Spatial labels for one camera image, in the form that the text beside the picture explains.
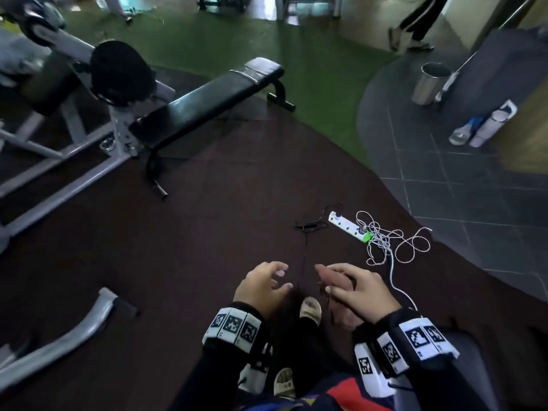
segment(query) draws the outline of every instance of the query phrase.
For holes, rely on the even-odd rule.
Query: striped pants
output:
[[[438,19],[447,0],[426,0],[400,24],[401,30],[412,33],[414,41],[421,41]]]

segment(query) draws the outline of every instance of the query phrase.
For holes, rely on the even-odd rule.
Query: gray tile floor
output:
[[[410,101],[420,67],[456,69],[468,52],[443,19],[438,47],[406,54],[368,85],[357,129],[372,169],[433,236],[502,281],[548,301],[548,176],[507,172],[489,145],[449,143],[436,106]]]

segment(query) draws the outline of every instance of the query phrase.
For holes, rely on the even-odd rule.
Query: green floor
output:
[[[130,26],[98,9],[64,16],[75,36],[92,44],[125,41],[152,66],[213,78],[253,57],[276,61],[297,117],[367,165],[357,106],[375,72],[395,59],[391,53],[312,28],[211,13],[155,10]]]

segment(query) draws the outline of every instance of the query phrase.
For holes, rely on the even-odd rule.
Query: flat bench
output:
[[[277,63],[257,57],[131,124],[129,130],[147,151],[146,177],[158,188],[162,198],[167,197],[167,193],[157,181],[158,151],[270,84],[274,85],[276,94],[269,93],[267,99],[294,111],[295,106],[285,100],[285,88],[279,81],[283,74],[283,68]]]

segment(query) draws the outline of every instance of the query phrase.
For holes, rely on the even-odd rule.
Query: white extension board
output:
[[[343,216],[337,216],[335,212],[329,214],[329,221],[362,242],[368,242],[372,237],[369,231],[366,231],[365,233],[360,232],[360,227],[358,225]]]

